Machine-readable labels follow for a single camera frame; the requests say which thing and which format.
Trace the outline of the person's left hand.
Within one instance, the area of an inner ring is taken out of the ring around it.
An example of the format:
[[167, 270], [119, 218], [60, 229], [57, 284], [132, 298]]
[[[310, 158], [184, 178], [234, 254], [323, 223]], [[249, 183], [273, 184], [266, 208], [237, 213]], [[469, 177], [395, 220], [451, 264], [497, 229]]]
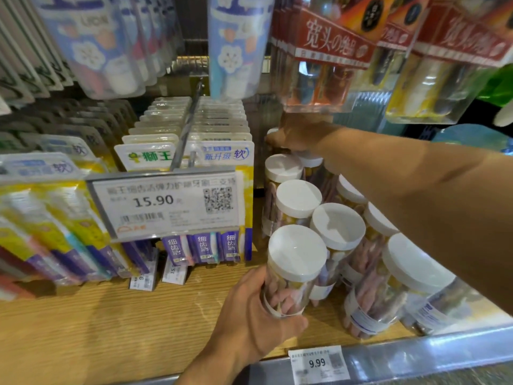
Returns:
[[260, 293], [266, 266], [250, 269], [228, 292], [210, 341], [223, 341], [247, 349], [253, 364], [280, 344], [269, 343], [270, 313], [261, 302]]

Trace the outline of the white shelf-edge price label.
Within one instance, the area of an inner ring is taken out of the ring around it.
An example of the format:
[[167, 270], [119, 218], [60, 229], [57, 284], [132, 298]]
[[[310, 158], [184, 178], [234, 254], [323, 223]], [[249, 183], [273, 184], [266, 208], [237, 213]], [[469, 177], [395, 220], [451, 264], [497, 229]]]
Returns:
[[340, 345], [289, 350], [294, 385], [350, 380]]

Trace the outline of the person's right hand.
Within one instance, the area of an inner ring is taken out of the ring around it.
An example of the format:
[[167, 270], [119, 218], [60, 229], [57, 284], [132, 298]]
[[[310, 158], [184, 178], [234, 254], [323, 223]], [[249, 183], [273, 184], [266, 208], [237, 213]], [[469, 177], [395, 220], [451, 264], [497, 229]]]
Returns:
[[298, 130], [298, 151], [327, 157], [328, 150], [345, 132], [332, 122], [332, 116], [319, 113], [283, 113], [278, 129]]

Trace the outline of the large white price sign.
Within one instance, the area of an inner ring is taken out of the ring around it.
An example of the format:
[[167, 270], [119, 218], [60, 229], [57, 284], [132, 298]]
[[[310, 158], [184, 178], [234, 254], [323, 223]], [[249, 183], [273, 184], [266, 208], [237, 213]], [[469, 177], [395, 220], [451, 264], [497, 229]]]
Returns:
[[245, 224], [243, 175], [235, 167], [92, 174], [85, 183], [113, 242]]

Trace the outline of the person's right forearm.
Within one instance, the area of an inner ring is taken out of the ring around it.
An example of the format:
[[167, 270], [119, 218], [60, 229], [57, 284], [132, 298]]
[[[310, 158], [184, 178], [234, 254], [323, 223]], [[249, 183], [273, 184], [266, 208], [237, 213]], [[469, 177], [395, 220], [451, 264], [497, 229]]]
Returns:
[[513, 317], [513, 156], [322, 122], [310, 149], [417, 246]]

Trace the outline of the metal display hook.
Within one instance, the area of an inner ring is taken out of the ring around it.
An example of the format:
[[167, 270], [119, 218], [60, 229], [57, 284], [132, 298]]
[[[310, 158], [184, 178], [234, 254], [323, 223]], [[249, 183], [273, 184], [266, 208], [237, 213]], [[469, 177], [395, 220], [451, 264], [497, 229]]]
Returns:
[[178, 170], [182, 165], [182, 160], [185, 153], [185, 148], [187, 146], [187, 141], [189, 138], [189, 134], [192, 130], [195, 115], [198, 109], [200, 98], [203, 95], [203, 91], [205, 88], [204, 84], [204, 78], [200, 77], [200, 79], [197, 82], [195, 93], [192, 97], [191, 104], [189, 106], [189, 109], [186, 113], [185, 122], [182, 128], [182, 132], [179, 136], [178, 143], [176, 145], [176, 150], [174, 153], [174, 156], [172, 158], [172, 162], [169, 168], [170, 172], [174, 172]]

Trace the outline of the row of white-green hanging packs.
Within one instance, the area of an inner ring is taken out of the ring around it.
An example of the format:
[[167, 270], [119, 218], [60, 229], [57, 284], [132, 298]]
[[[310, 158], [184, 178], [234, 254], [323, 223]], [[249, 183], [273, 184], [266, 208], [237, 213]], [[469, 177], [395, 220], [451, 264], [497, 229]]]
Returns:
[[0, 96], [6, 104], [22, 107], [73, 84], [31, 0], [0, 0]]

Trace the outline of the small white price label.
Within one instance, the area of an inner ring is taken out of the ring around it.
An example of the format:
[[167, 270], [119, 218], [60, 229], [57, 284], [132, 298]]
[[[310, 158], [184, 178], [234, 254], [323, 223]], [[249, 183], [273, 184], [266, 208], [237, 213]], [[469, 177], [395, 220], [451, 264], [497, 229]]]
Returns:
[[152, 292], [156, 289], [157, 274], [150, 272], [130, 278], [128, 289], [131, 291]]
[[174, 265], [168, 257], [163, 271], [162, 282], [174, 285], [184, 285], [188, 275], [187, 265]]

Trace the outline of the blue packet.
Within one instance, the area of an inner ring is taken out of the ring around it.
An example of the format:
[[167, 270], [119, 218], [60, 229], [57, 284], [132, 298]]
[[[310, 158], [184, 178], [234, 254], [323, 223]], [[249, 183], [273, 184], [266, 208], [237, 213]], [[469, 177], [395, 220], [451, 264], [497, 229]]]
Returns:
[[513, 156], [512, 137], [479, 124], [449, 126], [437, 132], [432, 142], [482, 148]]

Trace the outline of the row of yellow toothbrush packs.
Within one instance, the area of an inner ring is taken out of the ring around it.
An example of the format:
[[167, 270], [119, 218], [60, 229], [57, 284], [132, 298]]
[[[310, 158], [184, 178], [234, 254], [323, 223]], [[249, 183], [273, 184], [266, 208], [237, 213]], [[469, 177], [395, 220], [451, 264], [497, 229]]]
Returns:
[[[188, 96], [158, 97], [114, 146], [127, 172], [168, 170], [178, 152], [179, 136], [192, 106]], [[220, 103], [199, 98], [181, 167], [235, 166], [242, 174], [244, 220], [237, 228], [213, 228], [161, 239], [173, 266], [249, 261], [252, 257], [254, 142], [241, 100]]]

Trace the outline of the green packet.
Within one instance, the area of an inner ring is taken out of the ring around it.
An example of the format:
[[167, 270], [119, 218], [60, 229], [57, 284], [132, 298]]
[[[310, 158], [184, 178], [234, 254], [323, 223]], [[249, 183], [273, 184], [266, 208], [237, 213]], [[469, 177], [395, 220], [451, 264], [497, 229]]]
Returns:
[[500, 108], [513, 99], [513, 63], [496, 71], [477, 96], [478, 100]]

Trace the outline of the row of blue flower packs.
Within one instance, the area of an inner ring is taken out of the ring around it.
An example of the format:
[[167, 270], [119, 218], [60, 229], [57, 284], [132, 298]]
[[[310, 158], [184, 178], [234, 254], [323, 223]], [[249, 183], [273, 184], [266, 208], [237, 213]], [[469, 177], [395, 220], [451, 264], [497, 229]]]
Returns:
[[86, 96], [138, 97], [184, 51], [175, 0], [30, 0]]

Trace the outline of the person's left forearm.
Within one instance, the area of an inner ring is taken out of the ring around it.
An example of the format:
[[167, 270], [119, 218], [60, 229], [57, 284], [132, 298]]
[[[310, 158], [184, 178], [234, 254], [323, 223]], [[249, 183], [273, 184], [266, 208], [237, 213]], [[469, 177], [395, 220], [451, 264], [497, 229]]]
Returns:
[[181, 373], [174, 385], [232, 385], [252, 362], [247, 349], [220, 340], [210, 341]]

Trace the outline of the row of colourful toothbrush packs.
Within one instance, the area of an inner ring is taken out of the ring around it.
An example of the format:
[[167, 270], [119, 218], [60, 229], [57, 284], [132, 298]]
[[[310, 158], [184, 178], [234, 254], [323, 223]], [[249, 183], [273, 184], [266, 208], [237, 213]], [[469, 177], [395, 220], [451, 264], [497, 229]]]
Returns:
[[85, 183], [121, 170], [114, 146], [136, 119], [123, 99], [51, 98], [0, 113], [0, 251], [61, 286], [157, 273], [156, 247], [113, 242]]

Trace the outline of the metal shelf edge rail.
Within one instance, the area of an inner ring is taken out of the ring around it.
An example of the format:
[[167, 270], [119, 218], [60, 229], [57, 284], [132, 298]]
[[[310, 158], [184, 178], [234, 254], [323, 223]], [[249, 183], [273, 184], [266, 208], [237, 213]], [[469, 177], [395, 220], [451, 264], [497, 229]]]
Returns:
[[399, 339], [341, 350], [348, 376], [328, 385], [361, 385], [513, 361], [513, 325]]

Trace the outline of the blue flower toothbrush pack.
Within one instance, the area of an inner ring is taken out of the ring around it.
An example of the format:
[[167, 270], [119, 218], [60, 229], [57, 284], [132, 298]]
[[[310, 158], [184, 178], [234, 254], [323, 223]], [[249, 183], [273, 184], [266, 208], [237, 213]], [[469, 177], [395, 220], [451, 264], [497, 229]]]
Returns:
[[275, 0], [208, 0], [209, 90], [234, 102], [256, 94]]

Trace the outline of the red-label hanging toothbrush pack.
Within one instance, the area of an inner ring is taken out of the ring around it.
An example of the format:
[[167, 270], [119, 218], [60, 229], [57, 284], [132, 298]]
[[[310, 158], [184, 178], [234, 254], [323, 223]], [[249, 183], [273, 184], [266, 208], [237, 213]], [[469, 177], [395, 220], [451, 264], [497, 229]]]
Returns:
[[454, 125], [513, 61], [513, 0], [433, 0], [388, 102], [402, 124]]
[[394, 0], [371, 59], [360, 78], [362, 92], [390, 92], [401, 73], [432, 0]]
[[350, 112], [393, 0], [277, 0], [271, 89], [285, 113]]

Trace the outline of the clear plastic jar white lid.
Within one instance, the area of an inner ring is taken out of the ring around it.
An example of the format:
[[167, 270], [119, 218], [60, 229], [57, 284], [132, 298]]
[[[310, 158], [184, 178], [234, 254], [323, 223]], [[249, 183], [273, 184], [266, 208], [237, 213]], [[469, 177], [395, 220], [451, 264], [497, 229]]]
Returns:
[[278, 228], [269, 238], [262, 303], [275, 318], [303, 313], [326, 263], [328, 249], [314, 230], [300, 225]]

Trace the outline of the cluster of white-lidded jars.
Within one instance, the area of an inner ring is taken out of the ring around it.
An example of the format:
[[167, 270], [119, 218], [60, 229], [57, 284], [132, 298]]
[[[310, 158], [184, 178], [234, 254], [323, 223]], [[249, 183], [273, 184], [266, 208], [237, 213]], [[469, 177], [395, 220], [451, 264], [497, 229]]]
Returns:
[[429, 335], [470, 314], [480, 294], [408, 239], [319, 156], [272, 155], [266, 161], [262, 229], [286, 225], [318, 233], [328, 256], [310, 295], [318, 305], [341, 284], [343, 327], [364, 340], [401, 321]]

